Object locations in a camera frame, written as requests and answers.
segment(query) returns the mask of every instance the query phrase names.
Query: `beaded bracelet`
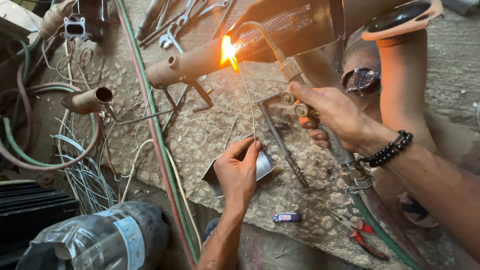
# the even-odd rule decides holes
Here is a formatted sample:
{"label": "beaded bracelet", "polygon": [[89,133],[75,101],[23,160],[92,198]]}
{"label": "beaded bracelet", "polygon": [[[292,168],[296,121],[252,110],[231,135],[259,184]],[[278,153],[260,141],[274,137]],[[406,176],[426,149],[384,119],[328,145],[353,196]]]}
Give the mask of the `beaded bracelet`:
{"label": "beaded bracelet", "polygon": [[359,161],[368,162],[370,167],[382,166],[390,161],[394,156],[398,155],[400,151],[405,150],[405,147],[407,147],[413,139],[413,134],[407,133],[405,130],[400,130],[398,133],[400,136],[398,136],[395,142],[389,143],[385,148],[378,151],[373,156],[360,159]]}

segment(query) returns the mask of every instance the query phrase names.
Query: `pliers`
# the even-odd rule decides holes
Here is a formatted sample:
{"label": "pliers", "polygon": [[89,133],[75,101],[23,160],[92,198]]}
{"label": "pliers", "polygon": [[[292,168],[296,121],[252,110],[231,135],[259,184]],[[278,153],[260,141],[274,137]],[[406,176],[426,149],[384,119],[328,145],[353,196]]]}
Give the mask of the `pliers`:
{"label": "pliers", "polygon": [[365,250],[368,254],[372,255],[377,259],[388,261],[388,257],[387,255],[385,255],[385,253],[376,250],[374,247],[368,244],[365,240],[363,240],[360,232],[377,235],[377,233],[375,233],[373,229],[369,225],[367,225],[367,223],[364,220],[359,219],[359,221],[355,225],[344,216],[335,213],[333,210],[328,208],[327,210],[334,219],[336,219],[342,225],[350,229],[350,233],[347,236],[355,239],[355,242],[357,242],[357,244],[359,244],[359,246],[363,250]]}

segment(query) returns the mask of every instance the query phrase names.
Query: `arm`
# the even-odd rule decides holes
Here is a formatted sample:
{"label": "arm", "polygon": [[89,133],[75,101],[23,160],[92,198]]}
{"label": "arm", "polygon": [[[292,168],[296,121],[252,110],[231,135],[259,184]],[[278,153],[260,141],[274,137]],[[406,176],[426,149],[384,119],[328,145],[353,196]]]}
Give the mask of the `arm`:
{"label": "arm", "polygon": [[[395,141],[398,133],[374,121],[336,88],[309,89],[297,83],[290,91],[313,106],[325,124],[350,151],[365,157]],[[311,119],[301,119],[302,127],[316,145],[329,147],[325,132]],[[438,222],[480,262],[480,179],[415,144],[382,166],[427,209]]]}
{"label": "arm", "polygon": [[[240,229],[255,191],[256,161],[262,143],[253,137],[230,145],[214,164],[225,195],[225,207],[217,227],[205,242],[198,270],[235,269]],[[245,158],[239,157],[247,151]]]}

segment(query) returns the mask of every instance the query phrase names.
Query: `hand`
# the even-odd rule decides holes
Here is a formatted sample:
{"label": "hand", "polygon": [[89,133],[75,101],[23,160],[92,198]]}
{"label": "hand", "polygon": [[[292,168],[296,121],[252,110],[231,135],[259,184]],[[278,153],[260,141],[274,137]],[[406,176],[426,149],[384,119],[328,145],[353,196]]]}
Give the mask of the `hand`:
{"label": "hand", "polygon": [[[298,82],[292,82],[289,91],[299,100],[312,106],[320,114],[326,126],[342,140],[342,145],[351,152],[370,156],[380,149],[380,144],[393,141],[396,133],[376,122],[333,87],[310,89]],[[301,117],[300,125],[308,130],[315,144],[329,148],[328,135],[318,129],[318,122],[310,117]]]}
{"label": "hand", "polygon": [[[232,143],[215,161],[213,168],[225,195],[225,208],[246,211],[255,191],[257,157],[262,143],[253,137]],[[247,151],[243,161],[239,156]]]}

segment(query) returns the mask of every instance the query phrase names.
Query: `orange flame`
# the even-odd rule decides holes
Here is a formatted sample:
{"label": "orange flame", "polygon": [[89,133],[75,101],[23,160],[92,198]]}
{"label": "orange flame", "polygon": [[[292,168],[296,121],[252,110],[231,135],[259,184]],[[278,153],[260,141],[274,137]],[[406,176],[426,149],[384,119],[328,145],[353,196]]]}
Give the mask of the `orange flame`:
{"label": "orange flame", "polygon": [[233,70],[238,72],[239,68],[236,63],[235,48],[231,44],[231,37],[225,35],[222,39],[222,59],[220,60],[220,63],[224,64],[225,62],[227,62],[227,60],[230,61]]}

